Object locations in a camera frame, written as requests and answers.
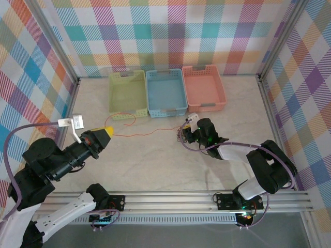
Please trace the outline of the blue perforated plastic basket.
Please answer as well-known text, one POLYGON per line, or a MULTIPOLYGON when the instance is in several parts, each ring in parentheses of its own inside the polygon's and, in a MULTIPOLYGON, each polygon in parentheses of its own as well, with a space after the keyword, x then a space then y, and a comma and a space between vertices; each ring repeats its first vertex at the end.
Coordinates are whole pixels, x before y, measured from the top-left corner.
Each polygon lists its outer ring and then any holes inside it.
POLYGON ((188 103, 181 69, 146 71, 146 83, 152 118, 185 115, 188 103))

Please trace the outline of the pink perforated plastic basket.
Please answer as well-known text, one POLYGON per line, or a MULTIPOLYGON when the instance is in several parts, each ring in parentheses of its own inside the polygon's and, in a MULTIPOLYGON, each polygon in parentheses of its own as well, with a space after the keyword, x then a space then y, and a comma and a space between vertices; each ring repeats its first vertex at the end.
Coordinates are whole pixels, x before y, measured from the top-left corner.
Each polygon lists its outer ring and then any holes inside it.
POLYGON ((215 65, 184 66, 183 79, 188 112, 221 111, 227 103, 224 86, 215 65))

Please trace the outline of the green perforated plastic basket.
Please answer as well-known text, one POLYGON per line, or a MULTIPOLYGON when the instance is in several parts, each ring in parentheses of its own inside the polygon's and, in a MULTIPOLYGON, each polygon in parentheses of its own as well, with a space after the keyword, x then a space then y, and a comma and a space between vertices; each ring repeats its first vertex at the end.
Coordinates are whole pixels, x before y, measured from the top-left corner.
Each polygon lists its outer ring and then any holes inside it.
POLYGON ((143 70, 109 75, 109 113, 114 120, 146 117, 147 91, 143 70))

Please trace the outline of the aluminium side rail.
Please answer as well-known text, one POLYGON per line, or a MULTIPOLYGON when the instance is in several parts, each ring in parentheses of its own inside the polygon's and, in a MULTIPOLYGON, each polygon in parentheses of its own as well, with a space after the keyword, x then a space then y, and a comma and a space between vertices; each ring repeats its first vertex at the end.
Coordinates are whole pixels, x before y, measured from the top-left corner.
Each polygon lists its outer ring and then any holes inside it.
POLYGON ((258 85, 258 88, 259 88, 259 91, 260 91, 260 94, 262 97, 262 101, 263 101, 265 110, 267 112, 268 121, 269 121, 271 130, 272 130, 272 133, 273 133, 275 143, 280 147, 280 149, 284 152, 284 154, 287 155, 283 142, 281 140, 280 131, 277 126, 276 118, 273 115, 271 102, 268 98, 267 91, 263 84, 263 80, 260 78, 260 76, 258 74, 255 76, 255 79, 257 81, 257 85, 258 85))
MULTIPOLYGON (((60 82, 54 79, 50 83, 42 105, 42 112, 46 117, 44 122, 56 122, 59 119, 68 118, 72 114, 78 87, 78 83, 71 81, 60 82)), ((54 140, 59 148, 64 148, 65 138, 69 134, 68 128, 52 125, 41 127, 39 130, 44 132, 44 137, 54 140)))

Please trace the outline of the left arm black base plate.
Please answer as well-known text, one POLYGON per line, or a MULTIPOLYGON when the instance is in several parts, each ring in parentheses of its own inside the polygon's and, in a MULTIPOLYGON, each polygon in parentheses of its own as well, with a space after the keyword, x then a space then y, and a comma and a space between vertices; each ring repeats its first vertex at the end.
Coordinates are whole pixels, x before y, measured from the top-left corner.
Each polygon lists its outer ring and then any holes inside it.
POLYGON ((106 207, 109 209, 117 209, 124 211, 125 208, 125 195, 110 195, 106 200, 106 207))

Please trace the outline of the aluminium mounting rail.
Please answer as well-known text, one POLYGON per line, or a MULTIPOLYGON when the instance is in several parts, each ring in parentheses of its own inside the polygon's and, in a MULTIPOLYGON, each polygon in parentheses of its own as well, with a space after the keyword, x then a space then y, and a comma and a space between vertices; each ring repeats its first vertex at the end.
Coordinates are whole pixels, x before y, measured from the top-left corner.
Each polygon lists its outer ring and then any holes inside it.
MULTIPOLYGON (((216 191, 128 191, 109 192, 110 195, 125 196, 125 214, 184 214, 216 213, 219 200, 216 191)), ((74 201, 79 192, 54 192, 37 210, 37 215, 51 214, 74 201)), ((313 204, 306 191, 280 190, 265 195, 260 202, 269 204, 267 212, 302 212, 312 211, 313 204)))

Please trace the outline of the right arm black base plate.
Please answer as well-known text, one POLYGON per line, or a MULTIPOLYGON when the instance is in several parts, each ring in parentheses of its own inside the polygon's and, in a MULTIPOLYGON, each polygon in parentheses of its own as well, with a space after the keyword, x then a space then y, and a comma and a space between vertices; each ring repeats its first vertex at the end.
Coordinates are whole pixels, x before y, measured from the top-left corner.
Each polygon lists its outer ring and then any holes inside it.
POLYGON ((262 210, 264 209, 261 196, 246 200, 234 194, 216 194, 218 210, 262 210))

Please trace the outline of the aluminium frame post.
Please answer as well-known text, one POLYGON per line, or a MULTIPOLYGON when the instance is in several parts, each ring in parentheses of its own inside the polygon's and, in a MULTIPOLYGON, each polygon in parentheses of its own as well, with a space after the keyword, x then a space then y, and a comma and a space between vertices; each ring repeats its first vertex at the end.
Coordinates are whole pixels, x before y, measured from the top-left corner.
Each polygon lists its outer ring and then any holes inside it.
POLYGON ((266 79, 267 74, 271 70, 282 47, 289 38, 308 3, 309 0, 291 0, 256 74, 256 78, 259 79, 259 82, 262 83, 266 79))
POLYGON ((35 17, 37 19, 37 22, 39 23, 41 29, 45 33, 45 36, 47 40, 49 41, 51 47, 54 49, 55 53, 58 55, 59 60, 62 62, 64 68, 67 70, 70 77, 75 81, 79 81, 79 77, 76 74, 70 60, 68 59, 62 45, 60 44, 60 41, 56 37, 55 32, 53 31, 53 28, 49 24, 46 16, 43 14, 43 11, 38 4, 37 0, 30 0, 31 1, 31 8, 34 8, 35 11, 35 17))

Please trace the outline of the aluminium frame leg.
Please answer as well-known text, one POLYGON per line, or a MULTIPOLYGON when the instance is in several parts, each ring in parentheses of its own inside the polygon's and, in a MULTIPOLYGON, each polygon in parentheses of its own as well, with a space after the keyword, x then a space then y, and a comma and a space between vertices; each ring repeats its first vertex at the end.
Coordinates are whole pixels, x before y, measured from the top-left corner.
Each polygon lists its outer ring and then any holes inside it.
POLYGON ((301 217, 302 217, 302 220, 303 220, 305 232, 307 234, 310 247, 311 248, 320 248, 317 233, 315 231, 315 227, 314 227, 314 224, 313 224, 313 219, 311 217, 310 212, 302 211, 300 214, 301 214, 301 217))

